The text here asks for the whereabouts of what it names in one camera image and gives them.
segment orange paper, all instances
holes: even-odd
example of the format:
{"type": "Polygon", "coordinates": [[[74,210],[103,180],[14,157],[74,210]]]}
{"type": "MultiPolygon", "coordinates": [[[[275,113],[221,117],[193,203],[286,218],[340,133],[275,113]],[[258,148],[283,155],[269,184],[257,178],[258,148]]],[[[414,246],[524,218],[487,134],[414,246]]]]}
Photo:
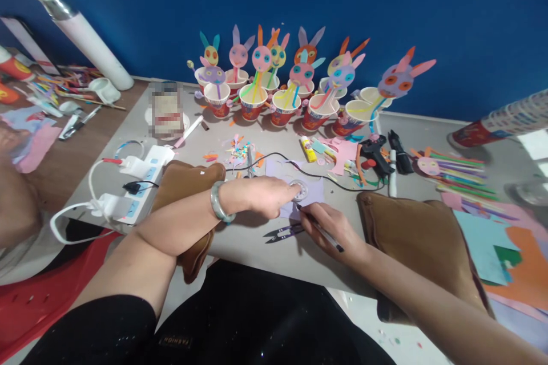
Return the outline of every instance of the orange paper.
{"type": "Polygon", "coordinates": [[[508,227],[506,234],[521,249],[523,261],[510,269],[513,282],[509,282],[508,286],[483,287],[487,292],[501,297],[548,310],[548,261],[537,240],[530,230],[516,226],[508,227]]]}

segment black shirt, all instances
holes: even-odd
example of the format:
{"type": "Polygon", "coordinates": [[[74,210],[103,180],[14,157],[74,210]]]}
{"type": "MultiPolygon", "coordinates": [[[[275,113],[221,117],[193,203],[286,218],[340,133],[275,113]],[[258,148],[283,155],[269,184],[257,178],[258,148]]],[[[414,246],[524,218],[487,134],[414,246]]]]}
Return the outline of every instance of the black shirt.
{"type": "Polygon", "coordinates": [[[324,287],[227,261],[158,332],[130,295],[68,312],[23,364],[394,364],[324,287]]]}

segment stack of paper cups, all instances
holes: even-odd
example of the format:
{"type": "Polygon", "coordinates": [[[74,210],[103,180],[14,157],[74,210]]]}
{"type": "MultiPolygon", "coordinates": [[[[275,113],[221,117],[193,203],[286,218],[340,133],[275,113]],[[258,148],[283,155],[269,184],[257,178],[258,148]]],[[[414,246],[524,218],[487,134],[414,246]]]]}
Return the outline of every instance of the stack of paper cups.
{"type": "Polygon", "coordinates": [[[476,147],[548,127],[548,89],[508,104],[448,136],[457,147],[476,147]]]}

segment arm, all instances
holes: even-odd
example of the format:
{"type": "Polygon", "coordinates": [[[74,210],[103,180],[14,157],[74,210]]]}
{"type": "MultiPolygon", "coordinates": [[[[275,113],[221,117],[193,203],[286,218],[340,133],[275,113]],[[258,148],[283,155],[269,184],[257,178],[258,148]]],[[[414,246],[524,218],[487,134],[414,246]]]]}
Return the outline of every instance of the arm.
{"type": "Polygon", "coordinates": [[[9,155],[28,135],[0,121],[0,248],[19,244],[41,227],[36,198],[9,155]]]}
{"type": "MultiPolygon", "coordinates": [[[[219,200],[228,214],[252,210],[276,218],[299,189],[271,177],[238,179],[220,187],[219,200]]],[[[114,250],[72,309],[101,297],[128,294],[148,301],[159,316],[177,256],[219,223],[210,195],[210,190],[195,194],[148,216],[114,250]]]]}
{"type": "Polygon", "coordinates": [[[327,204],[301,211],[303,227],[325,252],[348,265],[396,303],[457,364],[547,364],[548,356],[485,313],[366,244],[346,217],[327,204]],[[343,246],[339,253],[312,226],[307,214],[343,246]]]}

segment blue wall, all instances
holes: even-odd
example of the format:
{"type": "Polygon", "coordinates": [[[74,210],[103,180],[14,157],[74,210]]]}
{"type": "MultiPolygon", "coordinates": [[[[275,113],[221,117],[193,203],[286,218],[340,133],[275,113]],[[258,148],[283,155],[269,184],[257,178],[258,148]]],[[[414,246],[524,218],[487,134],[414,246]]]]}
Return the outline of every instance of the blue wall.
{"type": "MultiPolygon", "coordinates": [[[[309,38],[326,25],[319,55],[328,62],[347,35],[352,49],[371,37],[352,89],[376,86],[410,46],[417,46],[414,63],[436,58],[410,94],[394,102],[394,111],[474,120],[547,86],[548,0],[68,1],[134,75],[193,82],[185,61],[198,64],[199,30],[209,38],[220,33],[220,66],[229,69],[232,26],[238,24],[245,40],[261,23],[268,32],[275,26],[291,33],[289,56],[300,25],[309,38]]],[[[87,63],[37,0],[0,0],[0,13],[27,20],[61,62],[87,63]]],[[[4,25],[0,43],[19,46],[4,25]]],[[[290,67],[288,59],[282,79],[290,67]]],[[[317,76],[326,69],[324,63],[317,76]]],[[[246,70],[252,71],[250,63],[246,70]]]]}

